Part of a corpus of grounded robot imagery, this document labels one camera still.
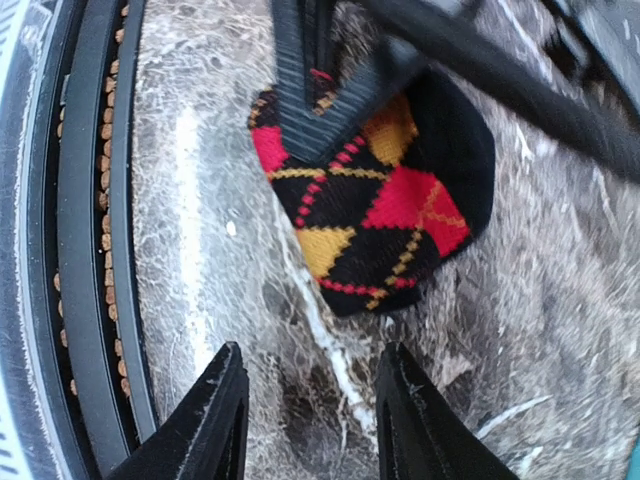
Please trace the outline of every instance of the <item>black rubber strap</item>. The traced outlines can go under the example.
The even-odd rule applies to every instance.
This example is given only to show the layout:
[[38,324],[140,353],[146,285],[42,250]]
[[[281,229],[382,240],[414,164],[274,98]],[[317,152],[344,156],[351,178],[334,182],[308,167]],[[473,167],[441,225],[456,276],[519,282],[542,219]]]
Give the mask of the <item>black rubber strap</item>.
[[422,0],[361,0],[388,31],[451,68],[548,135],[640,183],[640,136],[597,105],[551,90],[502,49]]
[[100,473],[137,446],[133,416],[121,391],[116,328],[105,302],[101,212],[95,167],[101,140],[107,62],[122,0],[89,0],[67,89],[58,174],[58,256],[64,320],[78,399]]

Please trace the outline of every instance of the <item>black cable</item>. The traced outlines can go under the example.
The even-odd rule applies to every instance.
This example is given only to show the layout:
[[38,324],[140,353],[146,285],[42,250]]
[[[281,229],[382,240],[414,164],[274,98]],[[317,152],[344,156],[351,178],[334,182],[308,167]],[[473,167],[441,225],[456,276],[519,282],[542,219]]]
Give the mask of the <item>black cable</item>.
[[640,183],[640,136],[598,105],[560,95],[502,49],[423,0],[360,0],[389,32],[412,43],[548,135]]

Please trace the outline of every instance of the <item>gray marble floor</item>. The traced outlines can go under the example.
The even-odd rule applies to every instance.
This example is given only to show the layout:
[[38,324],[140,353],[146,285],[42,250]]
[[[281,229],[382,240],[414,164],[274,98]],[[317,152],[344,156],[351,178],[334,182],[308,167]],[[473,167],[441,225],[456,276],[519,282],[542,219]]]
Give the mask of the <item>gray marble floor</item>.
[[[488,0],[477,24],[558,86],[537,2]],[[134,223],[162,419],[236,340],[251,379],[246,477],[375,479],[372,376],[385,342],[403,340],[523,479],[623,478],[640,417],[640,189],[465,87],[496,136],[488,231],[416,307],[336,319],[245,127],[273,63],[265,0],[147,0]]]

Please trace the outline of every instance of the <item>brown bead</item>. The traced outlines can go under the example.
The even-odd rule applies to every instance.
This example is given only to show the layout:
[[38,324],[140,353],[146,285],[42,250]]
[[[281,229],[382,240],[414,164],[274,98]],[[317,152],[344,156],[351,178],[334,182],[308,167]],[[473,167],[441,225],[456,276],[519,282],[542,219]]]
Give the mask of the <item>brown bead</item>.
[[104,286],[113,287],[113,270],[105,270],[104,272]]
[[111,159],[106,155],[100,155],[98,157],[98,168],[101,172],[106,172],[111,168]]
[[102,217],[102,231],[104,233],[111,233],[111,217],[109,217],[109,215]]
[[118,308],[114,305],[109,305],[109,318],[114,322],[118,321]]
[[116,89],[116,81],[112,77],[107,77],[104,81],[104,91],[111,93]]
[[120,360],[118,362],[118,373],[121,377],[127,376],[127,366],[125,365],[124,360]]
[[111,170],[102,172],[102,175],[100,175],[100,187],[102,187],[104,191],[109,188],[109,183],[111,183]]
[[109,208],[109,195],[104,192],[100,192],[100,195],[98,195],[98,205],[102,210]]
[[131,386],[129,385],[129,380],[127,380],[126,378],[120,380],[120,388],[122,388],[122,391],[127,398],[131,396]]
[[116,338],[116,343],[113,346],[113,348],[116,351],[116,355],[121,357],[122,356],[122,340],[120,340],[119,338]]
[[108,252],[111,250],[111,235],[108,233],[104,233],[102,235],[102,250]]
[[104,109],[104,114],[102,115],[102,121],[104,123],[113,122],[113,108],[108,107]]
[[103,140],[109,140],[113,135],[113,126],[110,123],[105,123],[100,127],[100,138]]
[[113,287],[107,287],[106,294],[107,305],[113,305],[116,303],[116,289]]

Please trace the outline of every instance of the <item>sock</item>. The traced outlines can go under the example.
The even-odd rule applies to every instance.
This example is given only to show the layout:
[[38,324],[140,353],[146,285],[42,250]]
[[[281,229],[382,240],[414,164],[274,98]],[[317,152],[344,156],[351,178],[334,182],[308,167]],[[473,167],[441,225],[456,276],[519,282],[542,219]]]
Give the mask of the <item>sock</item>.
[[285,151],[273,88],[254,103],[249,129],[307,265],[338,316],[420,300],[420,282],[489,222],[493,135],[458,87],[436,72],[425,72],[383,106],[327,166]]

